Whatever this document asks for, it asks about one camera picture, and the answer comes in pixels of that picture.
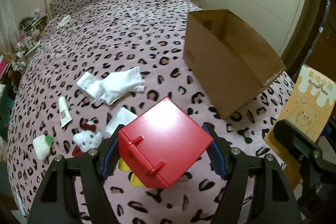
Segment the white Hello Kitty plush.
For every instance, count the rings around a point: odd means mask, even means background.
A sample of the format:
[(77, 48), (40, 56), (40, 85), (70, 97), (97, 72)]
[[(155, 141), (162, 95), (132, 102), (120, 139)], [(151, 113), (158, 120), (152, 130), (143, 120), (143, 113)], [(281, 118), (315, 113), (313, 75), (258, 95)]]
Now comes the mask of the white Hello Kitty plush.
[(103, 140), (101, 132), (97, 130), (97, 126), (88, 121), (83, 124), (82, 131), (73, 136), (74, 149), (73, 157), (84, 155), (90, 149), (98, 148)]

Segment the red plastic box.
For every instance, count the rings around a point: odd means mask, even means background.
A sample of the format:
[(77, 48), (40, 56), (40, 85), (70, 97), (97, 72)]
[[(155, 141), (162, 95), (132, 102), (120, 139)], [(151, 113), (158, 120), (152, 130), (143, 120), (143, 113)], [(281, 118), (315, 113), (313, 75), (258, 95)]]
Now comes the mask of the red plastic box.
[(147, 188), (168, 188), (213, 142), (168, 97), (118, 132), (120, 157)]

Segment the white cosmetic tube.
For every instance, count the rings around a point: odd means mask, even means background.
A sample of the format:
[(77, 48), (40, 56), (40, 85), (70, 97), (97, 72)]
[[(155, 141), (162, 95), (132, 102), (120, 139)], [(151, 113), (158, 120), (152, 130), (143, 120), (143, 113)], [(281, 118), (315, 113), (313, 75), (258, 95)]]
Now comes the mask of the white cosmetic tube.
[(70, 111), (68, 109), (67, 100), (65, 97), (59, 97), (59, 114), (60, 114), (60, 125), (61, 128), (65, 127), (72, 121)]

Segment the white plush with green leaf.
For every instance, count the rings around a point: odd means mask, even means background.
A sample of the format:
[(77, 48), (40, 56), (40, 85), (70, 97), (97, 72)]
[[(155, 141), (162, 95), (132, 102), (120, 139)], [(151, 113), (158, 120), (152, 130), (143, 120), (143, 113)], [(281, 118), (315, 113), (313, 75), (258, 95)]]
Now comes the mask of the white plush with green leaf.
[(55, 151), (53, 138), (45, 134), (33, 140), (33, 147), (37, 158), (41, 161), (44, 161), (50, 153)]

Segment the yellow cartoon paper bag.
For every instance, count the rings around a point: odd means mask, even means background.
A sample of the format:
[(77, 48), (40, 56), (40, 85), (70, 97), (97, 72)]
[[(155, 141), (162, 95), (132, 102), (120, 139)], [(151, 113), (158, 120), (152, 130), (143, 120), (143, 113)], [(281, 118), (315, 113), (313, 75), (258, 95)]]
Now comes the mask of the yellow cartoon paper bag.
[[(315, 69), (303, 65), (285, 107), (278, 120), (285, 119), (303, 132), (310, 140), (317, 141), (335, 104), (335, 82)], [(299, 163), (290, 156), (274, 136), (272, 128), (264, 138), (265, 142), (284, 161), (284, 173), (292, 188), (301, 176)]]

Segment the white folded socks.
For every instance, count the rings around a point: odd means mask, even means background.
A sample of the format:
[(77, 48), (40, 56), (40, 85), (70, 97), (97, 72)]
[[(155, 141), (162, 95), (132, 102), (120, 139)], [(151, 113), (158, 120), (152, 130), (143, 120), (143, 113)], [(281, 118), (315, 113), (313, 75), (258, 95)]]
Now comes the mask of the white folded socks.
[(142, 78), (139, 67), (127, 71), (113, 72), (101, 80), (98, 99), (107, 105), (112, 105), (128, 92), (143, 93), (145, 80)]

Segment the white packaged socks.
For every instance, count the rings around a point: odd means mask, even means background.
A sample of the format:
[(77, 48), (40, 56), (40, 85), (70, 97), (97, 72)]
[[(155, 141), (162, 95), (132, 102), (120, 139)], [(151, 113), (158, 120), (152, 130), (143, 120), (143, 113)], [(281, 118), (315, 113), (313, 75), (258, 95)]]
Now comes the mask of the white packaged socks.
[(89, 72), (85, 72), (76, 85), (90, 97), (98, 100), (102, 95), (102, 80)]

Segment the brown cardboard box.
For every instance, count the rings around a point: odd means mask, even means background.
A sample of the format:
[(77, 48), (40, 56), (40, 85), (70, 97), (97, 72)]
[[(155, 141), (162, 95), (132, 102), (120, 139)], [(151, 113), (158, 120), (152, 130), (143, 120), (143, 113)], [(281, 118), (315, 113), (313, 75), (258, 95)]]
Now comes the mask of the brown cardboard box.
[(285, 70), (269, 43), (227, 9), (188, 13), (183, 59), (222, 119)]

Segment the leopard print bedspread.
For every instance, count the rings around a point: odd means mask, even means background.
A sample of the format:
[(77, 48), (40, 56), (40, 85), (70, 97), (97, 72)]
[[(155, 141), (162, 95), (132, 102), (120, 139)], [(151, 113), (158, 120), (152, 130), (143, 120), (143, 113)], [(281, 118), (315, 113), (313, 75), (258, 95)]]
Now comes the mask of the leopard print bedspread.
[[(9, 125), (8, 172), (28, 223), (281, 223), (295, 204), (282, 162), (264, 143), (293, 90), (284, 70), (263, 92), (222, 119), (183, 59), (186, 0), (104, 0), (47, 26), (22, 77)], [(139, 67), (143, 93), (128, 92), (112, 105), (77, 85)], [(59, 97), (72, 121), (61, 128)], [(112, 176), (98, 173), (98, 148), (73, 157), (73, 137), (92, 121), (105, 127), (119, 108), (138, 117), (163, 98), (190, 118), (212, 124), (231, 146), (229, 179), (205, 150), (168, 188), (147, 188), (120, 157)], [(50, 135), (55, 151), (41, 161), (33, 140)]]

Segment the white cloth near pillows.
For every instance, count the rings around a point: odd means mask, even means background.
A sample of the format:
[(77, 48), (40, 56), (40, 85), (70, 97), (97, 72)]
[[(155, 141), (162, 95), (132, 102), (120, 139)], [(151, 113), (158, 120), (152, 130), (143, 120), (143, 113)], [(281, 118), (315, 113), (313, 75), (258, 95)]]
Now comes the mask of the white cloth near pillows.
[(57, 29), (59, 28), (63, 28), (64, 26), (66, 26), (69, 22), (71, 21), (71, 16), (70, 15), (66, 15), (62, 18), (62, 20), (58, 23)]

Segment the wooden nightstand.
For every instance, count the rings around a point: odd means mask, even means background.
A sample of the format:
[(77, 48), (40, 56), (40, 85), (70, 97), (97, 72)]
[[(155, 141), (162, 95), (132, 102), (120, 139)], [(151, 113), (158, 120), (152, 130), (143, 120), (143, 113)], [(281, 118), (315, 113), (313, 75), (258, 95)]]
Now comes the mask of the wooden nightstand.
[(188, 2), (192, 3), (194, 6), (200, 7), (201, 1), (200, 0), (187, 0)]

